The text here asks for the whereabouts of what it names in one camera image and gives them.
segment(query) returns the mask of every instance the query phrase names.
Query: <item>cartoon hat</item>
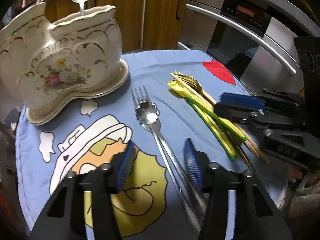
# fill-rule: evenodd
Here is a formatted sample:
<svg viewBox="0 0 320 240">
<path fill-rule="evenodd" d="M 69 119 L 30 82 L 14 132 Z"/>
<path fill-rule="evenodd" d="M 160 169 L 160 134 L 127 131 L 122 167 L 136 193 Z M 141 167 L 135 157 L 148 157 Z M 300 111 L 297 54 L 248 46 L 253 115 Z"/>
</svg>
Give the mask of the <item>cartoon hat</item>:
<svg viewBox="0 0 320 240">
<path fill-rule="evenodd" d="M 98 141 L 109 138 L 123 143 L 131 139 L 132 130 L 112 115 L 106 115 L 95 121 L 88 129 L 79 125 L 72 131 L 63 143 L 58 145 L 62 152 L 57 158 L 54 172 L 51 177 L 50 195 L 63 180 L 72 166 Z"/>
</svg>

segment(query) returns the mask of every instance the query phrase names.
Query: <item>white cloud print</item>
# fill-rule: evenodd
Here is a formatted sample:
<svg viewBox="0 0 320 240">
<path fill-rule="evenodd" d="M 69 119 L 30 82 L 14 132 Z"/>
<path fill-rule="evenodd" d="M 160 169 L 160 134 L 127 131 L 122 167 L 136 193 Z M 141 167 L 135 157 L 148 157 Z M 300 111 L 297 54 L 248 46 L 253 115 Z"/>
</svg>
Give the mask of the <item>white cloud print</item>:
<svg viewBox="0 0 320 240">
<path fill-rule="evenodd" d="M 55 154 L 53 146 L 54 134 L 51 132 L 40 133 L 39 151 L 42 154 L 43 160 L 48 163 L 51 161 L 51 154 Z"/>
<path fill-rule="evenodd" d="M 99 108 L 99 104 L 94 99 L 83 100 L 81 103 L 80 113 L 82 115 L 91 116 L 91 114 Z"/>
</svg>

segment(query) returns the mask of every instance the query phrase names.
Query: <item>black cabinet handle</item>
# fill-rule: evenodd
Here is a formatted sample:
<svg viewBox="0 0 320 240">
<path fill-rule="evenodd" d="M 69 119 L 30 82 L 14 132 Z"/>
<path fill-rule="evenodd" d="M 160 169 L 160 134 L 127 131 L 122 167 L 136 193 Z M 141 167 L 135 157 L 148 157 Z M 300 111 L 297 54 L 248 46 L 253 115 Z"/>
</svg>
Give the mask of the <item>black cabinet handle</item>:
<svg viewBox="0 0 320 240">
<path fill-rule="evenodd" d="M 177 11 L 176 11 L 176 19 L 177 20 L 180 20 L 180 16 L 178 16 L 179 5 L 180 5 L 180 0 L 178 0 Z"/>
</svg>

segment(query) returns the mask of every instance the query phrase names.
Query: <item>oven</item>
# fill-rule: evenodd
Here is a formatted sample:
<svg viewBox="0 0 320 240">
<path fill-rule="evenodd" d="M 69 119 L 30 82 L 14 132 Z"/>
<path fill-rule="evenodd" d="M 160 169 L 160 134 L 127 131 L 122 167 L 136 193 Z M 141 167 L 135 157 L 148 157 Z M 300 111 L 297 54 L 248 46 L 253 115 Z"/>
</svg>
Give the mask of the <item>oven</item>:
<svg viewBox="0 0 320 240">
<path fill-rule="evenodd" d="M 297 31 L 246 0 L 188 0 L 186 8 L 178 48 L 206 52 L 252 92 L 301 92 Z"/>
</svg>

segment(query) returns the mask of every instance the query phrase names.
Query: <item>red flower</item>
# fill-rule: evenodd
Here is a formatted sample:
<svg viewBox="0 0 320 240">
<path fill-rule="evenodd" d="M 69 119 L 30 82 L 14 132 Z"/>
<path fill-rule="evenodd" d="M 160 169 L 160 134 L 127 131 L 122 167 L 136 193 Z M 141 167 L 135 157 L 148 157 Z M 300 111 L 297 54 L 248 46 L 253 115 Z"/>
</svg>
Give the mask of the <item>red flower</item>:
<svg viewBox="0 0 320 240">
<path fill-rule="evenodd" d="M 56 87 L 61 84 L 59 80 L 59 73 L 53 72 L 45 78 L 45 83 L 50 87 Z"/>
</svg>

